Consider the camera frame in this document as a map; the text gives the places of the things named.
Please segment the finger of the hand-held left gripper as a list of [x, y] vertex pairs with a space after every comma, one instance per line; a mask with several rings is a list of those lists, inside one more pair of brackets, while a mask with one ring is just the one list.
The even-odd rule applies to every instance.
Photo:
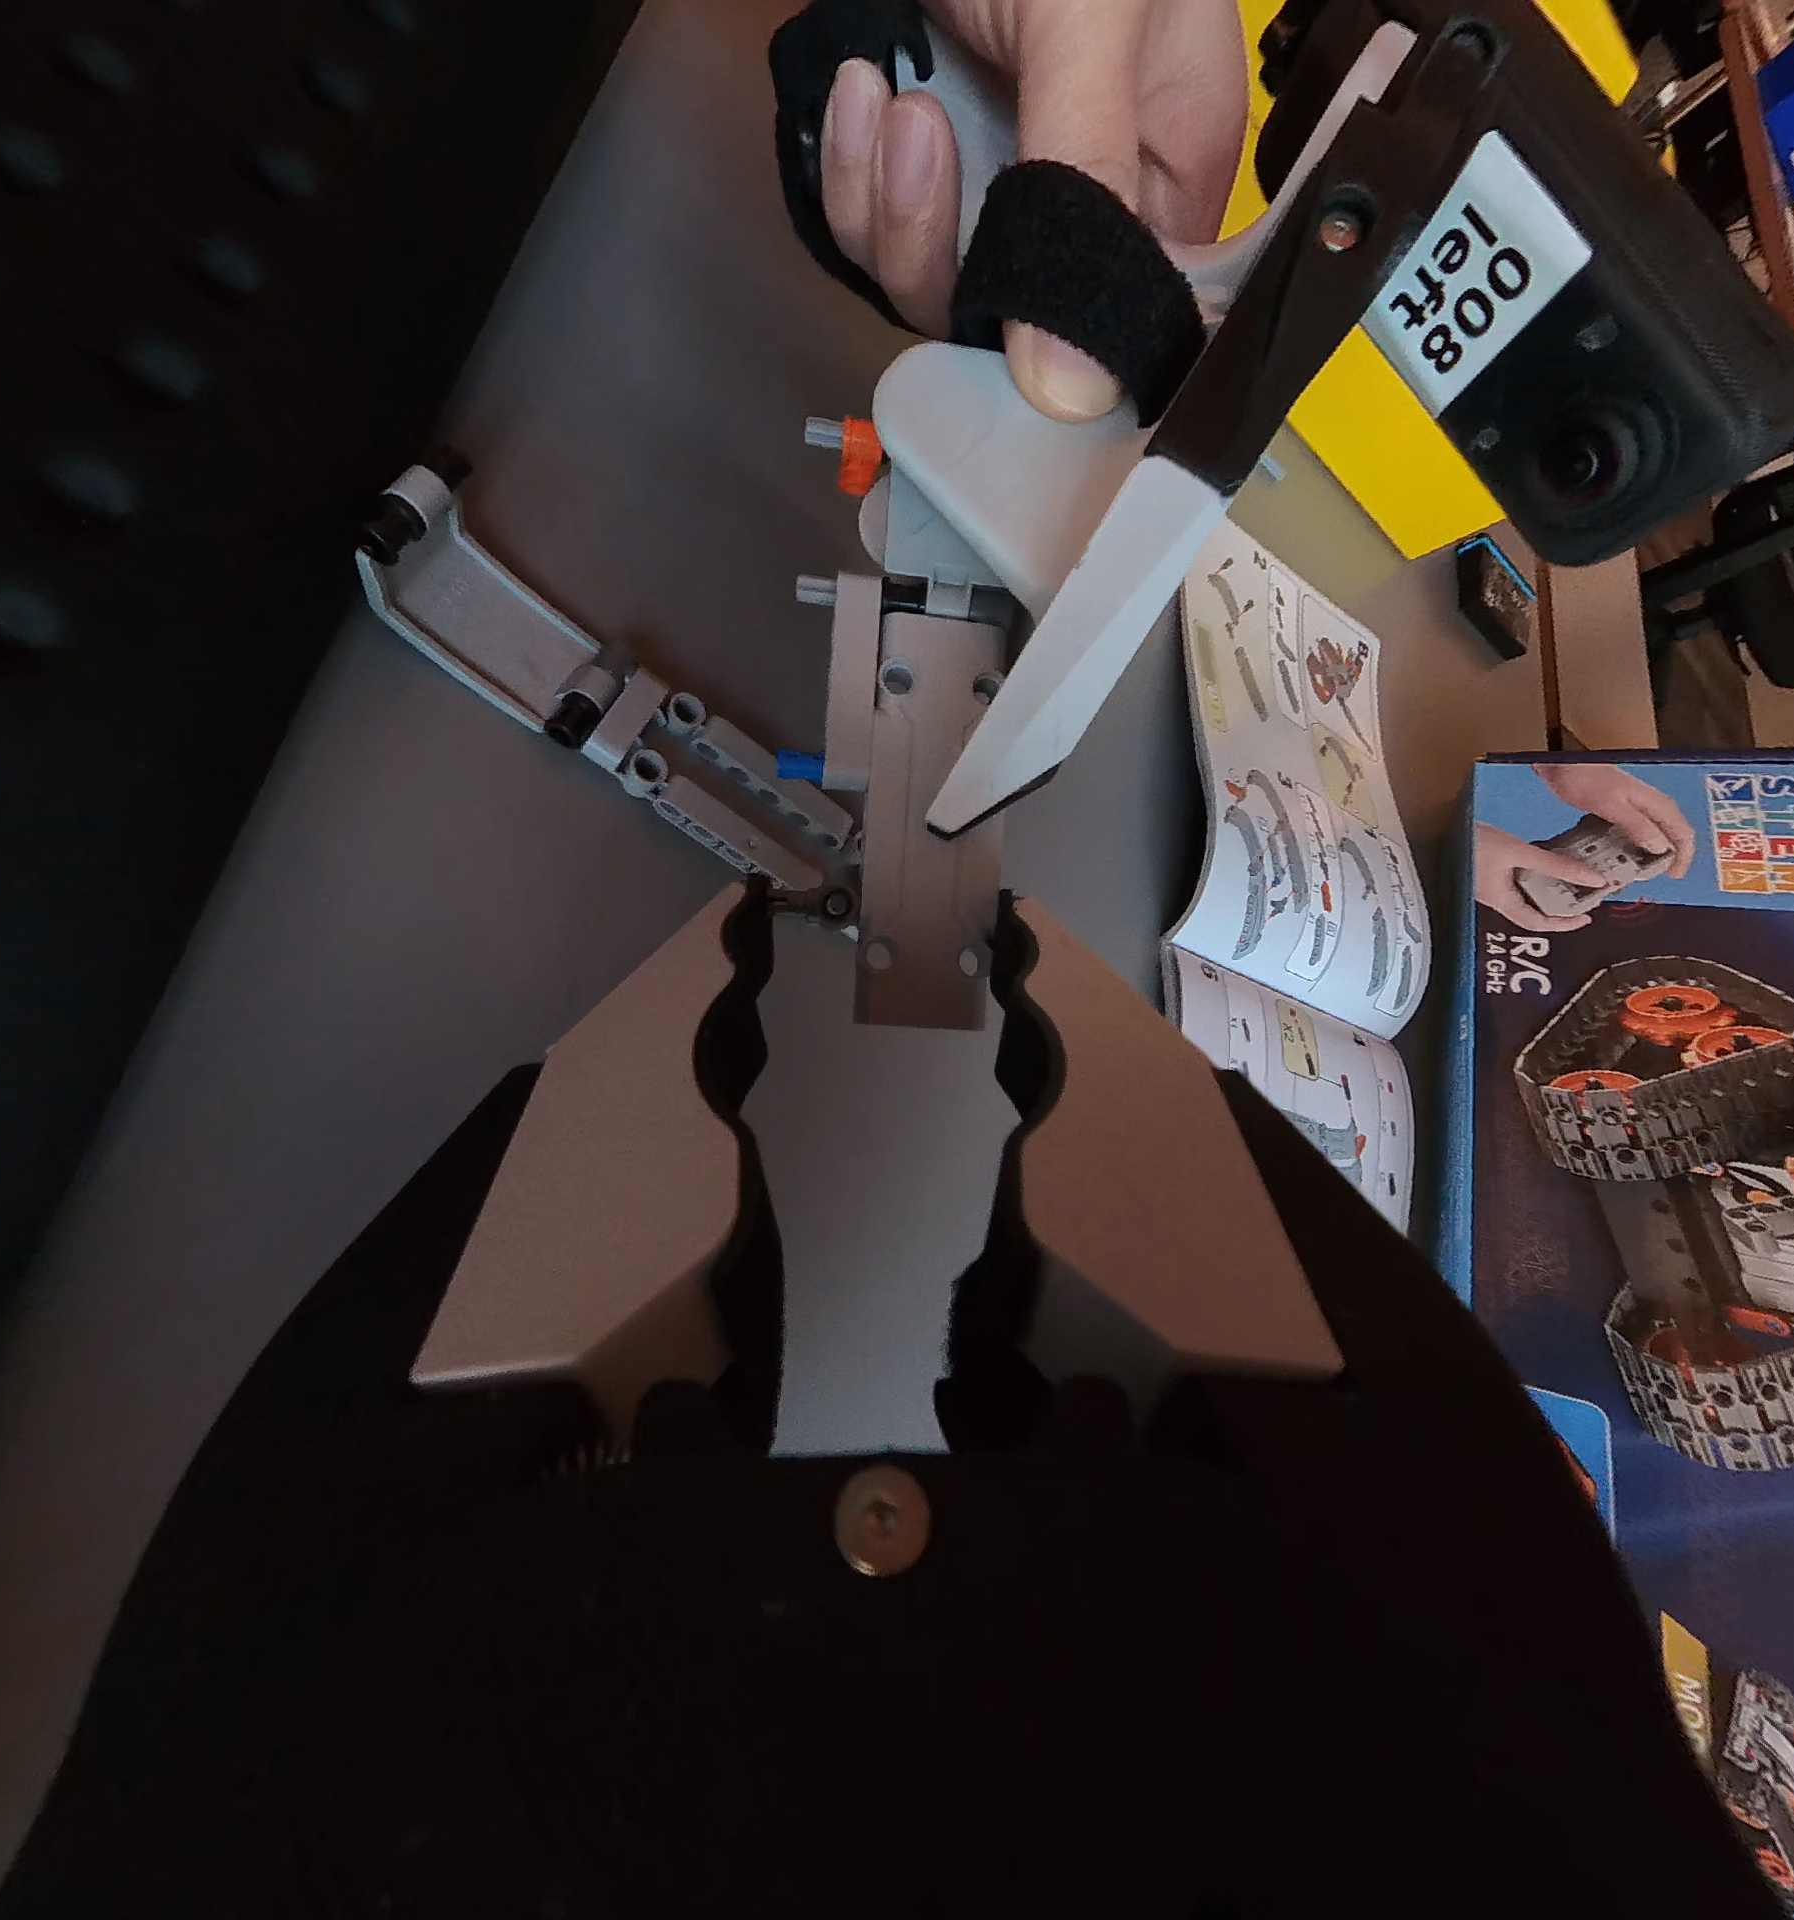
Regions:
[[1067, 766], [1224, 503], [1231, 489], [1213, 489], [1162, 454], [1134, 457], [957, 766], [939, 774], [925, 806], [937, 836], [980, 826]]

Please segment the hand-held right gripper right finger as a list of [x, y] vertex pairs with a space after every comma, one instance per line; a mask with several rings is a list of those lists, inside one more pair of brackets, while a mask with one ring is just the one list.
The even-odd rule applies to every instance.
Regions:
[[1216, 1071], [1017, 889], [987, 1000], [1013, 1140], [953, 1291], [939, 1442], [1017, 1448], [1067, 1381], [1114, 1381], [1134, 1424], [1188, 1372], [1330, 1381], [1340, 1345]]

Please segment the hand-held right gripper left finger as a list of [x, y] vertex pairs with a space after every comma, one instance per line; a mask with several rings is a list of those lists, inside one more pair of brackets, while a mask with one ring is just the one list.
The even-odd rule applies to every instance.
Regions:
[[584, 1381], [630, 1442], [658, 1381], [740, 1448], [782, 1412], [782, 1228], [740, 1131], [764, 1071], [764, 882], [728, 882], [533, 1071], [410, 1392]]

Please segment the grey curved panel assembly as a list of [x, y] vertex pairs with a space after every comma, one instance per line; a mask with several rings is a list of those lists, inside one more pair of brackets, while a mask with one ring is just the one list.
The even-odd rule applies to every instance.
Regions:
[[695, 690], [598, 647], [456, 523], [464, 454], [428, 448], [362, 523], [369, 609], [483, 705], [603, 766], [663, 826], [764, 874], [820, 931], [859, 919], [859, 817], [714, 712]]

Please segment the grey desk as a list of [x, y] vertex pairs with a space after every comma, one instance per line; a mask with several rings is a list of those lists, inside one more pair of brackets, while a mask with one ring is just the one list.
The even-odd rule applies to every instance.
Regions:
[[[454, 381], [464, 529], [757, 744], [820, 728], [859, 562], [805, 416], [901, 348], [786, 240], [764, 32], [647, 11]], [[143, 1024], [0, 1338], [0, 1876], [61, 1763], [128, 1563], [240, 1372], [407, 1190], [728, 871], [514, 728], [369, 609]], [[782, 1255], [782, 1448], [939, 1448], [953, 1282], [980, 1255], [996, 1039], [854, 1024], [845, 934], [786, 919], [740, 1106]]]

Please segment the person's left hand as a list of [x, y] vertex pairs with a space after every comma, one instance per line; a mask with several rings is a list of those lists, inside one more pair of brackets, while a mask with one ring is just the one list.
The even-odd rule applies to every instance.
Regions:
[[[996, 311], [957, 325], [967, 163], [925, 78], [957, 44], [1013, 99], [1013, 163], [1058, 174], [1042, 226], [1090, 240], [1013, 240]], [[1250, 44], [1224, 0], [939, 0], [939, 11], [805, 11], [764, 44], [776, 169], [798, 242], [881, 325], [922, 335], [996, 335], [1017, 403], [1050, 426], [1099, 426], [1171, 348], [1122, 348], [1099, 291], [1058, 270], [1114, 242], [1139, 270], [1151, 328], [1188, 298], [1155, 253], [1201, 286], [1250, 139]]]

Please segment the yellow plastic bin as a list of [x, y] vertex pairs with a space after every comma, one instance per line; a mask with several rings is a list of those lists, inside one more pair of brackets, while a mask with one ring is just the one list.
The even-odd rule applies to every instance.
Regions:
[[[1613, 0], [1531, 0], [1553, 42], [1592, 67], [1613, 99], [1629, 94], [1629, 44], [1617, 32]], [[1245, 56], [1250, 56], [1250, 127], [1245, 169], [1224, 194], [1216, 240], [1262, 217], [1256, 182], [1256, 139], [1262, 139], [1262, 82], [1256, 82], [1256, 42], [1278, 19], [1278, 0], [1245, 0]], [[1468, 529], [1491, 529], [1491, 489], [1455, 457], [1442, 426], [1410, 403], [1410, 381], [1385, 369], [1385, 353], [1352, 328], [1340, 353], [1313, 373], [1313, 389], [1291, 406], [1298, 437], [1330, 465], [1330, 487], [1376, 523], [1376, 539], [1405, 562], [1428, 562]]]

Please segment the black flat box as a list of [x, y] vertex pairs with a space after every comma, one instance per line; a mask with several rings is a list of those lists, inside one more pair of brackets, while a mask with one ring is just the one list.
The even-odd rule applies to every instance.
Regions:
[[1455, 618], [1491, 663], [1524, 663], [1542, 641], [1542, 596], [1491, 539], [1455, 539]]

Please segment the black office chair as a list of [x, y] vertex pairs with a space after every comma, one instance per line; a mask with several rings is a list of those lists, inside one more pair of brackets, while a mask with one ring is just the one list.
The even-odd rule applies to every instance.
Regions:
[[1673, 650], [1700, 633], [1794, 690], [1794, 465], [1735, 487], [1710, 548], [1640, 566], [1651, 690], [1661, 701]]

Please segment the white instruction booklet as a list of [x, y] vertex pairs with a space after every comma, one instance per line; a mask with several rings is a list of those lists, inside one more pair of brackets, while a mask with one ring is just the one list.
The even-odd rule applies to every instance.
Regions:
[[1179, 574], [1201, 874], [1162, 931], [1162, 1013], [1410, 1228], [1419, 1121], [1398, 1031], [1431, 914], [1376, 750], [1376, 641], [1216, 523]]

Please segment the blue toy kit box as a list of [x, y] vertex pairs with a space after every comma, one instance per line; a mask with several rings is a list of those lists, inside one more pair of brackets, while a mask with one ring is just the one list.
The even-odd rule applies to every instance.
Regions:
[[1491, 750], [1461, 826], [1442, 1278], [1794, 1914], [1794, 750]]

